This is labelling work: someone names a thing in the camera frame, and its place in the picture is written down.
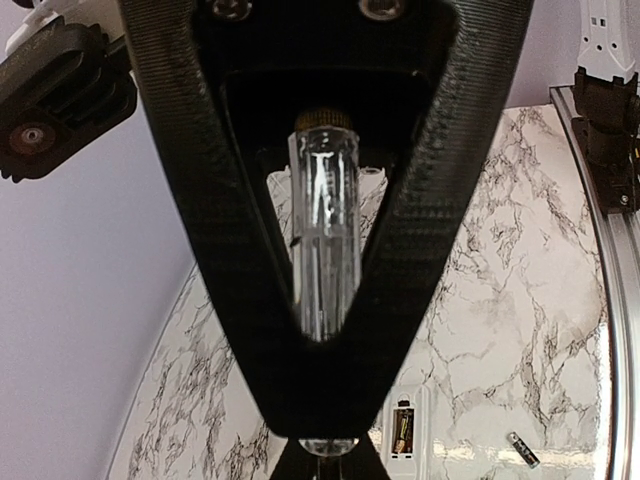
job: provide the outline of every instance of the metal rail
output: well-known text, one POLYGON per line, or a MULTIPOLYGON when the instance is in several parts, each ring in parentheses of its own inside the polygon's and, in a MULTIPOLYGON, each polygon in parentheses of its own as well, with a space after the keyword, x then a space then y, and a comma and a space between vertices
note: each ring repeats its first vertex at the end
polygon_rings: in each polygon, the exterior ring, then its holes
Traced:
POLYGON ((640 478, 640 219, 638 214, 605 216, 571 128, 575 111, 570 87, 551 89, 551 99, 582 178, 600 249, 609 300, 613 402, 608 479, 640 478))

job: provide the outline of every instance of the marble table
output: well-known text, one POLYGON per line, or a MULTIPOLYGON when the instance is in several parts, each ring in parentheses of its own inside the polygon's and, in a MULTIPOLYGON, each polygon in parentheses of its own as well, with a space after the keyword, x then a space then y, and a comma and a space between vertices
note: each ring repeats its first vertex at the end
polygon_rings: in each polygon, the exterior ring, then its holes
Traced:
MULTIPOLYGON (((269 180, 290 234, 287 173, 269 180)), ((385 190, 363 176, 363 239, 385 190)), ((397 378, 424 384, 428 478, 605 479, 611 381, 591 219, 552 106, 505 111, 397 378), (530 470, 507 440, 539 457, 530 470)), ((380 432, 371 432, 379 442, 380 432)), ((144 375, 110 480, 262 480, 285 441, 244 383, 197 269, 144 375)))

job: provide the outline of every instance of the white marble surface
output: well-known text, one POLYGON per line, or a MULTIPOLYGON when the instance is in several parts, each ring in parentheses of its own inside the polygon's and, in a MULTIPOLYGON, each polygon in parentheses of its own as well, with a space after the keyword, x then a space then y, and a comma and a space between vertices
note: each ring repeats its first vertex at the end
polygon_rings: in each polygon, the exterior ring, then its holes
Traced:
MULTIPOLYGON (((285 236, 286 178, 270 179, 285 236)), ((363 238, 382 179, 362 180, 363 238)), ((589 213, 555 111, 508 110, 398 377, 429 390, 429 477, 604 479, 606 322, 589 213), (511 448, 511 431, 540 458, 538 468, 511 448)), ((266 479, 283 446, 264 426, 194 272, 145 374, 110 480, 266 479)))

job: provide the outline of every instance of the clear plastic cylinder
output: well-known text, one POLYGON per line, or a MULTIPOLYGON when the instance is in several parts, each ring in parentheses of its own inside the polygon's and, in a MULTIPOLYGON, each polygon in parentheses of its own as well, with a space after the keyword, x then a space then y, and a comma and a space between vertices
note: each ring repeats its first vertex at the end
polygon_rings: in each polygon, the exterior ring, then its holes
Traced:
POLYGON ((322 126, 289 138, 293 306, 302 332, 335 336, 360 284, 358 136, 322 126))

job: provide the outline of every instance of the brass knurled cap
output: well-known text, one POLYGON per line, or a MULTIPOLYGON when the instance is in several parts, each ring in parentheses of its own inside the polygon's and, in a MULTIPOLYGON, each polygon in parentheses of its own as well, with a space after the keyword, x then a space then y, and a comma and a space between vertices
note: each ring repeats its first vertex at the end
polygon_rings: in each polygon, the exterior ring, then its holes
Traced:
POLYGON ((351 119, 346 113, 333 108, 316 108, 300 114, 296 120, 296 132, 311 128, 332 126, 353 130, 351 119))

